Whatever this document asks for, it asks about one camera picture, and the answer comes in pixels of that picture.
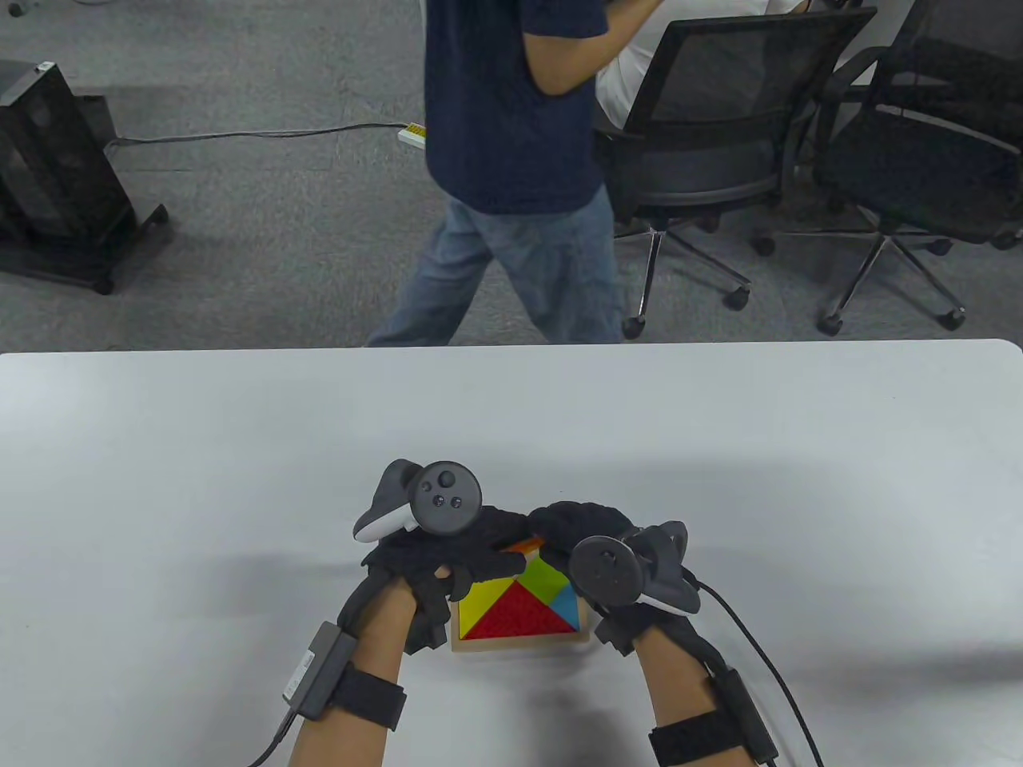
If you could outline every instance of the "person's hand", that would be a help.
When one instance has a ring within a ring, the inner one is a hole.
[[[421,528],[399,530],[381,540],[362,563],[369,571],[369,581],[401,578],[411,588],[416,614],[405,645],[411,655],[447,640],[448,599],[462,599],[474,583],[521,575],[526,558],[504,549],[530,537],[525,515],[484,506],[479,518],[457,535],[437,536]],[[349,604],[358,603],[358,599],[349,600]],[[354,623],[356,618],[343,610],[339,624]]]
[[[573,501],[560,501],[535,509],[529,515],[529,529],[533,536],[543,541],[540,557],[561,571],[569,581],[572,581],[569,558],[580,541],[594,535],[624,538],[638,532],[638,528],[617,508]],[[596,602],[575,583],[572,585],[604,619],[595,632],[597,638],[610,642],[622,655],[631,652],[633,639],[650,627],[677,620],[676,616],[650,604],[608,607]]]
[[[598,503],[559,501],[529,515],[530,532],[543,541],[540,558],[566,576],[569,557],[579,541],[593,535],[621,538],[635,529],[617,508]]]

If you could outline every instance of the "gray carpet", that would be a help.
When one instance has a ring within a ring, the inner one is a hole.
[[[104,93],[122,135],[300,129],[421,117],[417,0],[72,0],[0,16],[5,58],[54,60],[78,93]],[[393,306],[443,199],[422,152],[374,130],[303,139],[228,139],[118,149],[129,192],[165,202],[172,226],[132,259],[119,291],[0,275],[0,351],[345,347]],[[758,227],[834,220],[809,185],[786,210],[736,214],[694,242],[754,281],[746,311],[687,259],[666,258],[646,342],[821,337],[821,306],[866,242],[783,239],[771,259],[746,244]],[[619,247],[630,306],[646,253]],[[1023,253],[957,245],[923,255],[970,309],[958,334],[1023,344]],[[847,314],[845,339],[943,337],[940,300],[894,257]],[[456,339],[540,339],[494,269]]]

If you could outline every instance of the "black mesh office chair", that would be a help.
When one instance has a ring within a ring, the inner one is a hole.
[[[672,228],[713,229],[728,211],[781,199],[813,97],[875,10],[744,16],[669,25],[622,130],[597,108],[596,156],[619,222],[651,237],[639,311],[646,325],[654,270],[667,236],[739,283],[725,306],[745,308],[750,281]]]
[[[878,64],[861,111],[832,137],[852,84]],[[832,199],[852,202],[868,229],[786,232],[874,240],[858,273],[818,329],[837,335],[842,314],[888,245],[951,305],[948,330],[966,308],[903,243],[905,236],[1009,250],[1023,234],[1023,0],[917,0],[890,48],[869,48],[828,84],[814,177]],[[903,227],[914,227],[905,231]]]

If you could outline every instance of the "tangram puzzle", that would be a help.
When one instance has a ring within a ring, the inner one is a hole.
[[[522,575],[477,583],[451,605],[452,649],[513,649],[589,638],[585,603],[568,579],[537,555],[539,548],[539,541],[515,547],[526,554]]]

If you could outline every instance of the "power strip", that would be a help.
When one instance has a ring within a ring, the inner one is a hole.
[[[427,129],[421,125],[409,123],[407,128],[403,128],[398,133],[398,140],[403,144],[415,146],[419,149],[427,148]]]

